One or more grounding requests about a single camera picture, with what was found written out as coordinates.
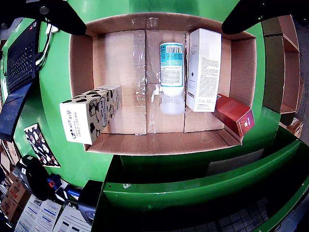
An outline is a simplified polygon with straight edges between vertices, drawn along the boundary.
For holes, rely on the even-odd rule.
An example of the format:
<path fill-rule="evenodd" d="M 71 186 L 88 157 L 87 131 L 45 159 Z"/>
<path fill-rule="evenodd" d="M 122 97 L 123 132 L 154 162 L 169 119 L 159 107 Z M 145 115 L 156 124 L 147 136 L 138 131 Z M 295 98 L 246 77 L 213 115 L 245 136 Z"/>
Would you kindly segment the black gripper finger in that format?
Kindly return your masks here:
<path fill-rule="evenodd" d="M 16 18 L 31 18 L 49 23 L 72 34 L 85 35 L 86 25 L 65 0 L 2 0 L 0 26 L 8 29 Z"/>
<path fill-rule="evenodd" d="M 292 15 L 302 26 L 309 24 L 308 0 L 240 0 L 222 24 L 224 34 L 238 34 L 274 17 Z"/>

